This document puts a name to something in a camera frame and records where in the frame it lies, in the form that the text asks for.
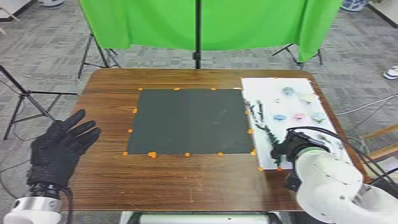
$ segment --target person's foot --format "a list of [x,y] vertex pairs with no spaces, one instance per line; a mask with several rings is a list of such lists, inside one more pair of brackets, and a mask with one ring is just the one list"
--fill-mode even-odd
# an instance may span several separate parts
[[398,65],[390,67],[382,76],[389,80],[398,79]]

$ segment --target light stand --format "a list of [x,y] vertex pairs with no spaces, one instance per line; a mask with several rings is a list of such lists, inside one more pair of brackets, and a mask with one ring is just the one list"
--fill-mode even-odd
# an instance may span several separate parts
[[[296,60],[296,58],[295,58],[295,55],[293,55],[293,53],[291,53],[291,51],[289,51],[289,47],[293,46],[293,44],[289,44],[273,54],[271,54],[271,56],[275,56],[282,51],[287,51],[287,53],[289,53],[289,56],[291,56],[291,58],[293,58],[293,62],[295,62],[295,64],[296,64],[296,66],[300,66],[300,70],[303,69],[303,62],[298,62],[298,60]],[[318,53],[316,53],[316,55],[312,56],[312,58],[314,57],[318,57],[319,58],[319,65],[323,65],[323,58],[321,58],[321,52],[319,52],[319,49],[318,49]]]
[[195,69],[200,69],[202,60],[202,0],[195,0],[195,52],[191,58],[195,60]]
[[[96,65],[96,64],[92,64],[92,63],[87,62],[87,55],[88,55],[92,40],[96,42],[96,48],[97,48],[97,53],[99,53],[99,56],[101,56],[103,65]],[[81,74],[83,74],[83,66],[85,65],[96,66],[99,68],[112,68],[115,66],[120,68],[120,65],[119,65],[119,63],[115,61],[115,58],[113,58],[113,55],[112,54],[117,55],[113,49],[101,49],[99,44],[97,44],[97,41],[96,41],[96,37],[94,37],[94,35],[90,33],[88,41],[87,41],[87,46],[85,46],[85,50],[83,50],[83,59],[81,59],[81,64],[80,64],[80,69],[78,69],[78,79],[80,79]]]
[[[16,103],[16,109],[14,109],[14,113],[12,113],[12,117],[10,117],[10,121],[8,121],[8,127],[7,127],[7,131],[5,131],[5,135],[3,135],[3,140],[7,140],[7,138],[8,138],[8,132],[10,132],[10,128],[12,128],[12,125],[14,125],[16,123],[19,123],[19,122],[23,122],[23,121],[26,121],[26,120],[30,120],[30,119],[33,119],[33,118],[39,118],[39,117],[42,117],[42,116],[44,116],[44,117],[49,117],[49,119],[55,121],[55,118],[53,118],[53,116],[51,116],[51,114],[49,114],[49,110],[51,110],[51,108],[53,108],[53,106],[55,106],[55,103],[56,103],[56,101],[58,101],[58,98],[60,98],[62,95],[78,95],[78,94],[76,94],[76,93],[62,93],[62,92],[30,91],[30,90],[26,90],[26,89],[21,87],[21,84],[17,83],[17,81],[16,81],[12,75],[8,74],[8,72],[7,72],[7,70],[5,70],[5,68],[3,68],[1,65],[0,65],[0,72],[3,73],[3,75],[5,75],[5,77],[7,77],[8,81],[10,81],[10,83],[12,83],[12,85],[14,85],[14,87],[16,87],[17,90],[19,90],[19,94],[17,94],[17,95],[19,95],[19,100],[17,100],[17,103]],[[55,100],[53,100],[53,102],[51,102],[51,105],[49,105],[49,107],[48,107],[46,109],[42,108],[39,102],[35,101],[35,99],[33,99],[33,97],[32,97],[32,94],[56,95],[56,98],[55,98]],[[24,100],[24,99],[28,99],[28,101],[30,101],[30,103],[33,104],[33,107],[37,108],[40,114],[37,114],[37,115],[33,115],[33,116],[30,116],[30,117],[24,117],[24,118],[21,118],[21,119],[16,120],[17,111],[19,111],[21,103],[23,103],[23,100]]]

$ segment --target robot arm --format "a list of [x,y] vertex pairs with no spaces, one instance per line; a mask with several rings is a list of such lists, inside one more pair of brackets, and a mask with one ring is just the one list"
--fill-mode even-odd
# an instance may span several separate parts
[[60,222],[58,190],[53,185],[35,185],[30,195],[14,202],[5,224],[56,224]]
[[296,202],[307,214],[325,223],[392,224],[398,220],[398,199],[362,184],[362,174],[337,159],[303,133],[287,132],[271,156],[286,155],[293,162]]
[[80,156],[99,138],[96,122],[74,127],[85,117],[80,110],[65,121],[55,121],[44,135],[32,142],[30,192],[12,205],[5,224],[56,224],[60,222],[58,192],[69,192],[67,182]]

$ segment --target white wall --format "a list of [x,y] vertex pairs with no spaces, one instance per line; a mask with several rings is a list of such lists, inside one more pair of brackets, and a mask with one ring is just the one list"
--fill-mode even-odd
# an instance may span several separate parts
[[[26,5],[28,2],[30,0],[0,0],[0,5],[14,14],[14,12],[19,10],[19,8]],[[0,18],[8,18],[8,15],[5,14],[3,10],[0,10]]]
[[398,1],[383,0],[382,3],[373,3],[371,6],[398,24]]

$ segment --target dark gray mat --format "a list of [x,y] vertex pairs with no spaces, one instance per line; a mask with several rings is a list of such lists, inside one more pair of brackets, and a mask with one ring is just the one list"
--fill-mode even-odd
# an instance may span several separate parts
[[247,130],[239,90],[143,90],[127,153],[248,153]]

